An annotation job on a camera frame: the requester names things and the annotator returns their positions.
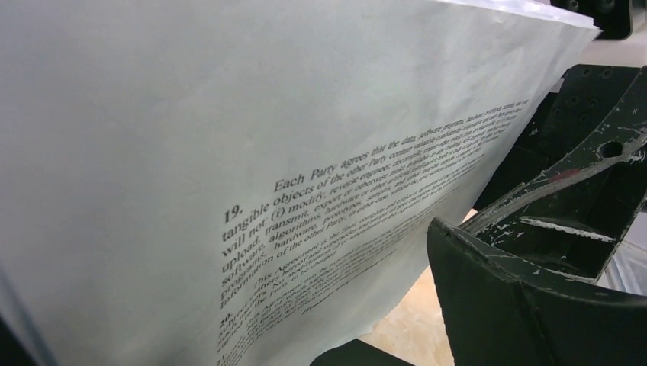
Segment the white printed paper stack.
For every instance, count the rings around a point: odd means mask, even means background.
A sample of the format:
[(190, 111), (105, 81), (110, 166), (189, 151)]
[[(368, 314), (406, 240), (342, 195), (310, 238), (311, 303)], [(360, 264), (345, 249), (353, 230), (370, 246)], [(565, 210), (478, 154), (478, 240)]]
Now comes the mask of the white printed paper stack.
[(598, 33), (534, 1), (3, 1), (2, 321), (39, 365), (310, 364)]

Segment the grey black file folder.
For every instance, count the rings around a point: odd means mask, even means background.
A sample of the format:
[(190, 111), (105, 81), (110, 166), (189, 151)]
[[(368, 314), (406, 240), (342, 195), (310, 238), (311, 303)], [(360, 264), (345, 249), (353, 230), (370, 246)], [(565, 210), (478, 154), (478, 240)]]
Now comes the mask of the grey black file folder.
[(359, 339), (317, 356), (311, 366), (413, 366)]

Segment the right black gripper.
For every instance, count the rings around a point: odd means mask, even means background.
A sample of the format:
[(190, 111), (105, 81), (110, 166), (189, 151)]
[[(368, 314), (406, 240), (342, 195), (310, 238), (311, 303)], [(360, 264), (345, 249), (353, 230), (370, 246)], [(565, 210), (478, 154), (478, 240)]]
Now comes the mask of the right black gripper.
[(553, 1), (600, 36), (541, 102), (463, 229), (586, 282), (646, 206), (641, 1)]

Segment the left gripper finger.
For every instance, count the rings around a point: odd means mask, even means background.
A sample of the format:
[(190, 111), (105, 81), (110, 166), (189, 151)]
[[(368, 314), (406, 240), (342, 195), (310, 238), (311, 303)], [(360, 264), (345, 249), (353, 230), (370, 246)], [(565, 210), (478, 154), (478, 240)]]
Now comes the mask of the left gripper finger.
[(644, 365), (646, 298), (549, 271), (441, 219), (427, 252), (457, 365)]

